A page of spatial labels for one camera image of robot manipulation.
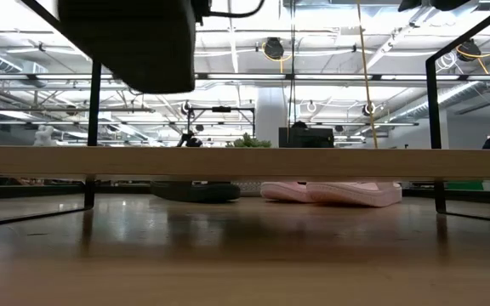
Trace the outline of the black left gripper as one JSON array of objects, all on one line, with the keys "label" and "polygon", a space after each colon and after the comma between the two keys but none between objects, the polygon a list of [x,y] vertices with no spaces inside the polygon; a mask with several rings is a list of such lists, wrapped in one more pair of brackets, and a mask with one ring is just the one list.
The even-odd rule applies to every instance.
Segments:
[{"label": "black left gripper", "polygon": [[196,23],[202,24],[203,18],[210,15],[211,0],[191,0]]}]

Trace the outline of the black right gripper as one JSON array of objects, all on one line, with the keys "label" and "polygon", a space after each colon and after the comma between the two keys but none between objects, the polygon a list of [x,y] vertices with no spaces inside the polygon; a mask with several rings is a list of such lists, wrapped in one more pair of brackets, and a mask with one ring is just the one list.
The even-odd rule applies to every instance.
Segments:
[{"label": "black right gripper", "polygon": [[465,3],[469,2],[469,0],[402,0],[398,11],[406,11],[408,9],[415,9],[426,3],[427,6],[432,6],[435,9],[441,11],[450,11],[454,10]]}]

